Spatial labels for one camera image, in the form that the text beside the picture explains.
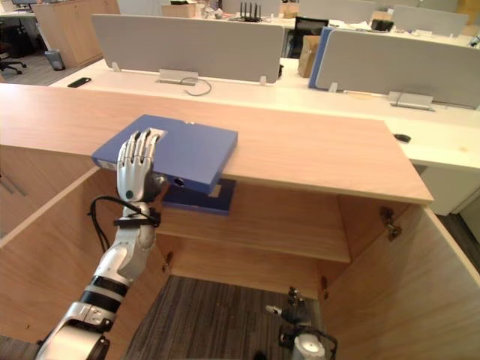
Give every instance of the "black smartphone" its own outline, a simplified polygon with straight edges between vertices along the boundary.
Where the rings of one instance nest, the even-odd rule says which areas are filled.
[[[80,79],[75,80],[74,82],[72,82],[71,84],[68,84],[67,86],[69,88],[78,88],[79,86],[82,86],[83,84],[86,84],[89,81],[92,81],[92,79],[90,79],[89,77],[81,77]]]

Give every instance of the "desk partition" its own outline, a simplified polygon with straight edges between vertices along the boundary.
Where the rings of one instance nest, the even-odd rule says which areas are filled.
[[[194,71],[202,77],[278,79],[284,29],[276,25],[100,15],[92,22],[106,63],[121,69]]]
[[[343,20],[355,24],[369,22],[377,3],[362,0],[301,0],[300,15],[314,19]]]
[[[465,13],[397,5],[394,7],[391,21],[397,29],[409,32],[426,30],[436,35],[458,36],[467,24],[468,18]]]
[[[359,31],[322,32],[310,87],[413,93],[465,107],[480,104],[480,50]]]

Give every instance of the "office chair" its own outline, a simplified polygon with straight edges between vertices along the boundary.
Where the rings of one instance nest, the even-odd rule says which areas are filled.
[[[11,45],[9,43],[2,43],[2,22],[0,22],[0,55],[3,53],[8,53],[8,50],[11,48]],[[20,75],[22,73],[21,70],[18,70],[16,67],[13,67],[12,65],[22,65],[22,68],[26,68],[27,65],[21,61],[9,61],[6,60],[9,56],[6,58],[0,58],[0,71],[3,71],[5,69],[11,69],[15,70],[17,75]]]
[[[297,16],[295,18],[295,29],[288,57],[291,59],[299,59],[303,47],[303,37],[305,35],[320,35],[322,28],[328,26],[327,19],[310,19],[307,17]]]

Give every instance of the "cabinet hinge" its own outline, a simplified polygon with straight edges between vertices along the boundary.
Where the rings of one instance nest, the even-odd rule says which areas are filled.
[[[172,260],[173,260],[173,252],[170,251],[170,252],[166,255],[165,263],[164,263],[163,266],[162,266],[162,272],[163,272],[163,273],[170,272],[170,265],[172,264]]]
[[[402,233],[402,228],[393,223],[394,212],[391,208],[383,206],[380,208],[380,217],[383,225],[388,230],[388,240],[392,241]]]
[[[320,278],[320,289],[322,290],[322,297],[324,300],[329,298],[329,291],[327,290],[328,281],[325,276]]]

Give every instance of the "trash bin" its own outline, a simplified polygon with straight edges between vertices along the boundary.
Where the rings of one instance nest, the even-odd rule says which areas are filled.
[[[45,52],[45,56],[48,59],[50,65],[52,65],[53,70],[65,70],[65,64],[63,63],[59,50],[48,50]]]

